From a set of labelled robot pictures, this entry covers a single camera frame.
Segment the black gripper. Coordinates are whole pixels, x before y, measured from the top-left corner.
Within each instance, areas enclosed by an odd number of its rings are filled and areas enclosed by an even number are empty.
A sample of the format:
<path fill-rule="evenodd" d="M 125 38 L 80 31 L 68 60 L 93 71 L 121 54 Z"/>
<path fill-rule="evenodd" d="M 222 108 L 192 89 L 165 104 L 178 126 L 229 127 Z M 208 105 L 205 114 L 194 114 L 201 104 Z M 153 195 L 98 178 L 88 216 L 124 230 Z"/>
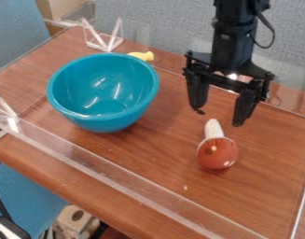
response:
<path fill-rule="evenodd" d="M 201 115 L 206 103 L 209 86 L 238 94 L 234 105 L 233 125 L 240 127 L 250 118 L 258 101 L 265 101 L 274 74 L 252 61 L 229 70 L 210 64 L 210 54 L 188 50 L 184 53 L 182 75 L 186 79 L 188 101 L 192 109 Z"/>

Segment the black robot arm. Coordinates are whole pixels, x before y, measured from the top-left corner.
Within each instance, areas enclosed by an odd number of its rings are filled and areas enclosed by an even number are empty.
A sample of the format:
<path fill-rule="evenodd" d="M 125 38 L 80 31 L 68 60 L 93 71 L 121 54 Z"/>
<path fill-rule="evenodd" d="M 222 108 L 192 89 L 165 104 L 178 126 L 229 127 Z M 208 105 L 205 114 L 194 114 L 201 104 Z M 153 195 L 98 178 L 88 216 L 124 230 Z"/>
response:
<path fill-rule="evenodd" d="M 212 52 L 188 50 L 184 53 L 188 101 L 201 114 L 209 86 L 238 94 L 233 125 L 241 126 L 250 118 L 258 102 L 265 102 L 274 74 L 252 62 L 254 46 L 272 47 L 276 31 L 262 16 L 270 0 L 214 0 L 216 16 Z"/>

